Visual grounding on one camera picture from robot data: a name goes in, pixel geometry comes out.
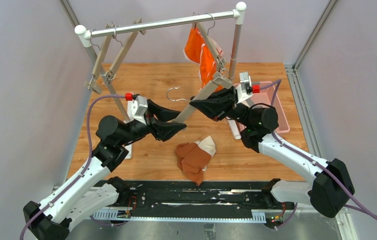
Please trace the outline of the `beige hanger of brown underwear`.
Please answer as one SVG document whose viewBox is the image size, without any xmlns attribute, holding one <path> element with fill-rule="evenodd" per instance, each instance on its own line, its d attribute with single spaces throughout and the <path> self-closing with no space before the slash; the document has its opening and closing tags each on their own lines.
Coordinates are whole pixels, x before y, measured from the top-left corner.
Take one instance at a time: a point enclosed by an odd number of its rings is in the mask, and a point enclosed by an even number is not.
<svg viewBox="0 0 377 240">
<path fill-rule="evenodd" d="M 171 101 L 171 102 L 178 102 L 178 101 L 186 101 L 188 104 L 185 106 L 185 108 L 178 114 L 178 116 L 173 119 L 172 121 L 175 123 L 184 123 L 196 110 L 193 106 L 190 105 L 191 102 L 197 101 L 197 100 L 206 100 L 212 93 L 215 92 L 215 90 L 219 87 L 222 86 L 226 89 L 229 89 L 233 86 L 233 82 L 223 76 L 221 73 L 216 72 L 213 75 L 212 81 L 208 82 L 200 91 L 199 93 L 192 99 L 188 100 L 185 98 L 179 98 L 179 99 L 171 99 L 169 97 L 169 92 L 172 90 L 177 90 L 180 87 L 171 87 L 167 90 L 166 92 L 166 98 Z"/>
</svg>

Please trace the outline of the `brown underwear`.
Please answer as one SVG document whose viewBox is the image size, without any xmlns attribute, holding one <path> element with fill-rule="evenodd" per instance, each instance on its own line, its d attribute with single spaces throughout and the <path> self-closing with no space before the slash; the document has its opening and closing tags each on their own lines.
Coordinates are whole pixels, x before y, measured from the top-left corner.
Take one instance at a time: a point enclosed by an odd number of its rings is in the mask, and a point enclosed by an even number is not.
<svg viewBox="0 0 377 240">
<path fill-rule="evenodd" d="M 181 143 L 174 151 L 176 165 L 188 180 L 200 186 L 204 181 L 204 168 L 216 152 L 216 144 L 211 136 L 201 141 Z"/>
</svg>

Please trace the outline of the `beige hanger of grey underwear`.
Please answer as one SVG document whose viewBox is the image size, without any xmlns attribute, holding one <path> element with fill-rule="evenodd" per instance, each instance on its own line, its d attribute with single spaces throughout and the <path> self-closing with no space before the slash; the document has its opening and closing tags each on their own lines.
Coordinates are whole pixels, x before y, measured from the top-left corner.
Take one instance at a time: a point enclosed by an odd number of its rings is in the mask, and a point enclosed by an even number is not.
<svg viewBox="0 0 377 240">
<path fill-rule="evenodd" d="M 104 75 L 106 77 L 107 84 L 111 84 L 112 81 L 114 80 L 118 69 L 122 65 L 125 57 L 127 56 L 137 36 L 139 34 L 145 35 L 146 33 L 147 33 L 146 30 L 138 30 L 138 31 L 132 32 L 129 35 L 129 37 L 126 39 L 125 43 L 122 45 L 121 49 L 119 50 L 118 54 L 116 55 L 114 61 L 110 65 L 110 68 Z"/>
</svg>

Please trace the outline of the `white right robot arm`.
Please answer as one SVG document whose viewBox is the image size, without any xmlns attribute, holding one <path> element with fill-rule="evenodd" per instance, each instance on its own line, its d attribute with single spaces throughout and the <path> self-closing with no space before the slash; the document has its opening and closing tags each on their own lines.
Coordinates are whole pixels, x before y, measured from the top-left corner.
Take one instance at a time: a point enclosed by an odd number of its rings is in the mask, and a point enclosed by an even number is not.
<svg viewBox="0 0 377 240">
<path fill-rule="evenodd" d="M 355 188 L 346 164 L 338 158 L 315 156 L 280 137 L 275 132 L 279 117 L 274 106 L 247 106 L 239 101 L 234 88 L 222 89 L 206 99 L 194 98 L 189 104 L 215 122 L 228 118 L 242 124 L 245 128 L 240 136 L 246 148 L 279 161 L 306 180 L 305 184 L 270 181 L 267 191 L 273 201 L 311 205 L 323 216 L 334 218 L 353 197 Z"/>
</svg>

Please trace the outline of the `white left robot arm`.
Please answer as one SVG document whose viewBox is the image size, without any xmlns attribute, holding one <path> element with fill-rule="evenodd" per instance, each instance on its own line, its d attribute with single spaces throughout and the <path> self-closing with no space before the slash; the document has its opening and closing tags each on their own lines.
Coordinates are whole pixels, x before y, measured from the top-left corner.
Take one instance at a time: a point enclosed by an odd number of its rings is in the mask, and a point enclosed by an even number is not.
<svg viewBox="0 0 377 240">
<path fill-rule="evenodd" d="M 39 240 L 64 240 L 82 221 L 100 209 L 117 202 L 126 192 L 124 181 L 110 178 L 100 189 L 92 187 L 112 173 L 126 158 L 127 146 L 147 135 L 165 142 L 186 128 L 175 122 L 176 110 L 161 107 L 153 101 L 129 93 L 132 120 L 124 122 L 112 115 L 101 119 L 96 131 L 99 143 L 89 144 L 89 153 L 79 170 L 56 191 L 40 202 L 30 201 L 24 208 L 25 231 Z"/>
</svg>

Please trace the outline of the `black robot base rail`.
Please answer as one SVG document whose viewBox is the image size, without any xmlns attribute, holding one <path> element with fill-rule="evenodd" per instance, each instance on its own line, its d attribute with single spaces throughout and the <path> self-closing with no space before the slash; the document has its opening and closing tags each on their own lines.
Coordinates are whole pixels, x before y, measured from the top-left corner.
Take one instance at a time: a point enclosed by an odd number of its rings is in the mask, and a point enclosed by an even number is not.
<svg viewBox="0 0 377 240">
<path fill-rule="evenodd" d="M 293 202 L 272 203 L 265 181 L 129 180 L 117 202 L 92 213 L 97 221 L 266 223 L 292 213 Z"/>
</svg>

